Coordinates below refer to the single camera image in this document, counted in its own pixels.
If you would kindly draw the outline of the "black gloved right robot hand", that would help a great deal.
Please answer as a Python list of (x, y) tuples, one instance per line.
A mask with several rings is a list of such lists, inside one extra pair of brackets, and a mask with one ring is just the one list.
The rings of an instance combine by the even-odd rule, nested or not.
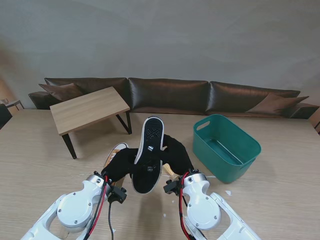
[(164, 150), (154, 148), (152, 154), (157, 156), (163, 164), (169, 164), (175, 174), (182, 176), (189, 170), (194, 170), (187, 150), (181, 142), (165, 134), (163, 147), (165, 147)]

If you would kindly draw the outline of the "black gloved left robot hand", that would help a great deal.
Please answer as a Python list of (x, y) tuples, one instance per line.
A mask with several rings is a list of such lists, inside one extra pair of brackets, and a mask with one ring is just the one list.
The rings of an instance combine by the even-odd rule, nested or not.
[(135, 158), (138, 154), (137, 148), (124, 148), (117, 152), (111, 162), (101, 171), (101, 176), (105, 179), (117, 182), (127, 174), (134, 174), (140, 170), (151, 165), (151, 159), (145, 163), (134, 164)]

